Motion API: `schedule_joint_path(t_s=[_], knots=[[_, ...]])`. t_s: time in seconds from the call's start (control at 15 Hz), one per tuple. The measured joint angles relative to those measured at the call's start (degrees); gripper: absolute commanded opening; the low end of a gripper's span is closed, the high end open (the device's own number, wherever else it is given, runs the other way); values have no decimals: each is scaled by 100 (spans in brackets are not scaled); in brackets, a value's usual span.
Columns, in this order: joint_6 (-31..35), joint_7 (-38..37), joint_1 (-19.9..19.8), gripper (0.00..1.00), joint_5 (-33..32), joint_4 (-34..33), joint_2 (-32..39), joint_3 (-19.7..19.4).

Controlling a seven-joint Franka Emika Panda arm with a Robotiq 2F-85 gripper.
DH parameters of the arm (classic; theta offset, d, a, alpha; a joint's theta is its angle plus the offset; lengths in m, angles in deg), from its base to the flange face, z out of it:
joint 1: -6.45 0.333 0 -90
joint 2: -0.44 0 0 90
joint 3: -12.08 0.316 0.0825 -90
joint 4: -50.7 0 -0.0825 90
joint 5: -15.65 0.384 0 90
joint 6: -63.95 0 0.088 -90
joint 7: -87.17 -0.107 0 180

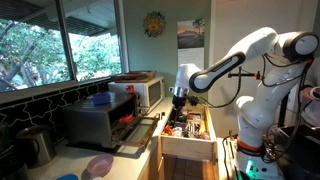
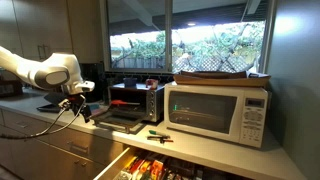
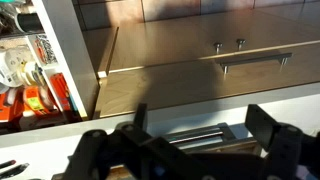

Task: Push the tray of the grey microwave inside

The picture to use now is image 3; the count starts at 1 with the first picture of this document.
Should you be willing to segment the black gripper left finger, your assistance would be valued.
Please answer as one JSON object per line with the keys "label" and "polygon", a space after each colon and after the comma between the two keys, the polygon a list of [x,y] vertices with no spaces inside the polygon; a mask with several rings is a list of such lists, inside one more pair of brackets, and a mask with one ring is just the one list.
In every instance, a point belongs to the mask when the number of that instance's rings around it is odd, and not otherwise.
{"label": "black gripper left finger", "polygon": [[147,133],[148,111],[147,105],[140,103],[131,122],[127,121],[120,125],[122,140],[126,144],[146,144],[153,140]]}

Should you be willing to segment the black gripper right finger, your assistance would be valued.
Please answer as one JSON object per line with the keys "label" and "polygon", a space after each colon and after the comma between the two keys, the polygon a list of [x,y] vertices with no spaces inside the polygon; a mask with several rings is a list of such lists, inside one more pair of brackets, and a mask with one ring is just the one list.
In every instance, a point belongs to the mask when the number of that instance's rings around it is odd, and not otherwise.
{"label": "black gripper right finger", "polygon": [[261,178],[295,180],[303,133],[299,128],[277,122],[256,104],[249,104],[245,127],[267,152]]}

